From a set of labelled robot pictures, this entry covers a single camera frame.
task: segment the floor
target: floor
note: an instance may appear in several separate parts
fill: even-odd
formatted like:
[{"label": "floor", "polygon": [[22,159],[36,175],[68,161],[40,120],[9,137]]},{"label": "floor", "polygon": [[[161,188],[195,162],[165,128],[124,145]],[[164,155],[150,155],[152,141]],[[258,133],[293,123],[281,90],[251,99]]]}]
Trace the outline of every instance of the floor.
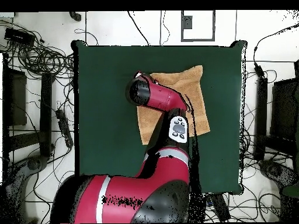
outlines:
[{"label": "floor", "polygon": [[[195,16],[200,20],[200,11],[185,11],[185,15],[193,15],[193,25],[195,25]],[[82,21],[76,22],[71,19],[68,12],[34,12],[34,13],[17,13],[17,16],[12,19],[3,19],[13,21],[28,30],[39,32],[45,41],[45,46],[52,46],[63,50],[67,55],[72,53],[72,40],[86,40],[89,45],[101,46],[144,46],[147,45],[144,38],[136,29],[134,23],[128,16],[127,12],[77,12],[82,15]],[[217,10],[215,41],[182,43],[180,42],[180,10],[162,11],[162,25],[160,38],[160,10],[130,12],[137,26],[140,28],[143,35],[147,38],[151,45],[158,46],[229,46],[235,40],[246,40],[248,47],[246,50],[246,70],[254,72],[253,69],[253,49],[256,43],[263,37],[275,33],[285,27],[292,26],[298,23],[298,14],[287,10]],[[4,40],[4,27],[0,26],[0,44],[6,44]],[[299,59],[299,30],[293,29],[275,35],[263,40],[256,52],[255,60],[260,61],[259,65],[263,70],[268,71],[269,82],[275,80],[275,72],[277,73],[276,81],[282,79],[290,79],[295,77],[293,62]],[[246,105],[245,114],[255,109],[255,94],[256,94],[256,75],[248,77],[246,81]],[[53,108],[59,107],[61,102],[65,100],[63,85],[69,82],[67,76],[53,84]],[[37,80],[27,80],[27,108],[26,111],[31,117],[33,124],[39,129],[39,109],[34,105],[34,102],[39,104],[40,82]],[[73,102],[74,95],[71,93],[70,101]],[[271,110],[271,104],[268,104],[268,110]],[[71,121],[74,119],[74,107],[66,108],[67,118]],[[250,134],[253,134],[254,122],[252,123],[253,114],[247,114],[245,117],[245,127]],[[270,118],[268,118],[268,127],[270,126]],[[52,139],[55,141],[61,136],[57,124],[57,120],[53,118],[53,134]],[[14,127],[11,130],[11,135],[25,133],[33,130],[30,122],[24,127]],[[33,145],[24,149],[11,152],[11,161],[18,161],[25,158],[30,152],[37,149],[38,145]],[[55,149],[55,157],[62,156],[66,153],[67,147],[63,138],[58,139]],[[58,159],[48,165],[39,174],[36,192],[48,202],[52,202],[60,182],[70,176],[74,171],[74,154],[73,149],[69,154]],[[291,167],[291,163],[287,160],[287,166]],[[30,217],[37,217],[39,223],[49,221],[49,207],[32,193],[33,184],[36,182],[37,176],[33,176],[27,186],[26,194],[28,201],[26,203],[27,213]],[[262,222],[263,219],[260,212],[256,209],[255,197],[260,197],[265,193],[272,193],[279,196],[275,183],[263,177],[255,166],[248,167],[243,172],[243,185],[245,191],[242,195],[226,196],[229,199],[230,213],[233,216],[231,222],[236,222],[237,219],[242,219],[246,222]],[[276,216],[279,211],[280,202],[272,195],[267,195],[262,199],[265,206],[262,214],[267,222],[277,221]],[[207,210],[207,222],[218,222],[214,216],[213,207]]]}]

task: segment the green mat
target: green mat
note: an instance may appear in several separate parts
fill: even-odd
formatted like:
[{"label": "green mat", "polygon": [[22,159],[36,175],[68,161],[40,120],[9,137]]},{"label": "green mat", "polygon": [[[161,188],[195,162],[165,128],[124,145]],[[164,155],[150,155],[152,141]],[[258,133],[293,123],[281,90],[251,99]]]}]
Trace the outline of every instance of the green mat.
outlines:
[{"label": "green mat", "polygon": [[146,146],[141,144],[136,106],[125,98],[136,71],[174,73],[202,65],[200,84],[211,131],[198,136],[201,186],[205,193],[239,191],[244,45],[88,47],[77,41],[80,174],[138,173]]}]

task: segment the brown towel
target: brown towel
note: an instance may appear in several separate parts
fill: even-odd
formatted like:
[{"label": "brown towel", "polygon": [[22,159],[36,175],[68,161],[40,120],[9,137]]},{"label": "brown towel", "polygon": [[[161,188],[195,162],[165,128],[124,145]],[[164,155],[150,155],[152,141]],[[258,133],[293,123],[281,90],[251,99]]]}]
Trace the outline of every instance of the brown towel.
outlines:
[{"label": "brown towel", "polygon": [[[203,95],[200,89],[200,78],[203,74],[201,65],[194,66],[191,69],[181,73],[152,73],[151,76],[158,80],[159,84],[174,89],[182,94],[187,104],[185,94],[191,101],[194,109],[194,118],[196,134],[202,135],[210,131],[206,109],[204,108]],[[154,128],[161,116],[161,112],[145,107],[137,107],[138,125],[140,130],[141,141],[147,145],[150,141]],[[186,113],[189,122],[189,136],[194,136],[193,118],[190,113]]]}]

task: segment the red robot arm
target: red robot arm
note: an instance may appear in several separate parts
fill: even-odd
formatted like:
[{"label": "red robot arm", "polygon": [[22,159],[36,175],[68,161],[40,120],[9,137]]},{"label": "red robot arm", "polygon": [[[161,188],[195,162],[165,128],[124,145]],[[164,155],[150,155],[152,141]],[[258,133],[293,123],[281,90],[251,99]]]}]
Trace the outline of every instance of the red robot arm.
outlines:
[{"label": "red robot arm", "polygon": [[135,105],[162,111],[135,177],[69,177],[51,223],[184,222],[189,205],[189,132],[182,95],[137,72],[126,89]]}]

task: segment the silver band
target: silver band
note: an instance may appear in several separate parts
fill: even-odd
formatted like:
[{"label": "silver band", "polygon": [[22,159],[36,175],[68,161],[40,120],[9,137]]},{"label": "silver band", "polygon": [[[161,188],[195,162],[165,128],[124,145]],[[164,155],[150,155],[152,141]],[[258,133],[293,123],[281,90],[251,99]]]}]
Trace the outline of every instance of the silver band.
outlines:
[{"label": "silver band", "polygon": [[103,213],[103,197],[106,195],[106,190],[108,188],[111,178],[107,176],[100,189],[98,203],[96,204],[96,223],[102,223],[102,213]]},{"label": "silver band", "polygon": [[[178,158],[188,166],[189,158],[182,151],[179,151],[177,149],[163,149],[163,150],[158,151],[157,153],[160,154],[161,158],[168,157],[168,156],[173,156],[175,158]],[[144,156],[143,162],[145,162],[147,160],[147,158],[148,158],[148,154],[146,153]]]}]

